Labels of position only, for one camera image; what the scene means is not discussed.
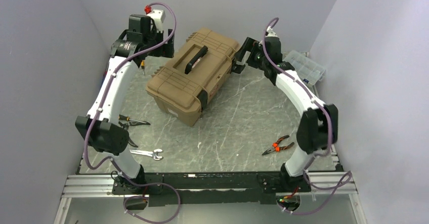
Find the tan plastic toolbox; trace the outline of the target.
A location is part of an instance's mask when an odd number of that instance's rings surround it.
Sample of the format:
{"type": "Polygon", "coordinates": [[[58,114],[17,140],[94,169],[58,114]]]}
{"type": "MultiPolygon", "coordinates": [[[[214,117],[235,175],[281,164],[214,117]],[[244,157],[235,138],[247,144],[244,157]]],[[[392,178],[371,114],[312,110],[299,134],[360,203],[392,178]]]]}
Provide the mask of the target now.
{"type": "Polygon", "coordinates": [[[193,32],[146,84],[159,109],[193,126],[229,78],[238,41],[208,28],[193,32]]]}

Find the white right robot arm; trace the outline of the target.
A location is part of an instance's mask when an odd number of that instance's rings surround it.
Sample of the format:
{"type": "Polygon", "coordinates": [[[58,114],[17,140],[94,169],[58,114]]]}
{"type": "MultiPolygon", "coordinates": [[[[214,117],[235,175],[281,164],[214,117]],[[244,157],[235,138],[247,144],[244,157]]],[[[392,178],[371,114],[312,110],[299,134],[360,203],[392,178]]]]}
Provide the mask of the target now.
{"type": "Polygon", "coordinates": [[[292,156],[280,168],[279,186],[293,190],[315,158],[330,155],[338,137],[338,108],[316,97],[300,79],[293,65],[282,59],[281,41],[267,36],[262,41],[247,37],[235,54],[241,62],[263,71],[265,77],[279,88],[297,109],[300,120],[296,132],[297,146],[292,156]]]}

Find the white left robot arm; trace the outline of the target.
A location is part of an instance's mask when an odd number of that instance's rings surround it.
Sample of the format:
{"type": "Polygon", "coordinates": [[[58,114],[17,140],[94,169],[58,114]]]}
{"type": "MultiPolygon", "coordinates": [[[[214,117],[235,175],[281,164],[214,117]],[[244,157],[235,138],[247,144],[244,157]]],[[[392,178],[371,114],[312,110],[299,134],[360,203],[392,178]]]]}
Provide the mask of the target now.
{"type": "Polygon", "coordinates": [[[119,123],[119,115],[131,80],[147,56],[174,56],[174,29],[163,29],[165,12],[154,10],[146,15],[132,14],[128,28],[112,44],[105,78],[98,96],[85,116],[78,116],[75,126],[84,139],[84,159],[89,161],[88,147],[106,155],[130,192],[144,190],[144,168],[132,156],[129,132],[119,123]]]}

